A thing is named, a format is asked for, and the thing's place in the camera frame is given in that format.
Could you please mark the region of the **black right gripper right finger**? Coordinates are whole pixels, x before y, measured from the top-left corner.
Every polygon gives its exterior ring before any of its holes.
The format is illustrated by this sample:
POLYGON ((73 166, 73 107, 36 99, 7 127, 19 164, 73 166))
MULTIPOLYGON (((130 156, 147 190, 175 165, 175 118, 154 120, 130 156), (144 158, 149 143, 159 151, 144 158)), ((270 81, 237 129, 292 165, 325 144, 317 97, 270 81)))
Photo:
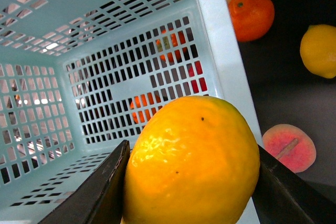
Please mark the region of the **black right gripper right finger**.
POLYGON ((253 203, 260 223, 335 223, 335 203, 259 147, 253 203))

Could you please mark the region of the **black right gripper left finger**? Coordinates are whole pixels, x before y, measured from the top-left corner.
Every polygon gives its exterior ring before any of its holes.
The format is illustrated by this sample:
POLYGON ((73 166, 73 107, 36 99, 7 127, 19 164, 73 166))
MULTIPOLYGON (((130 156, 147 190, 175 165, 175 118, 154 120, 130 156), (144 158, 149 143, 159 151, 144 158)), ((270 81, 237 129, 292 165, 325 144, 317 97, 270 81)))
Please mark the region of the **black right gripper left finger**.
POLYGON ((122 141, 63 203, 40 223, 120 223, 130 143, 122 141))

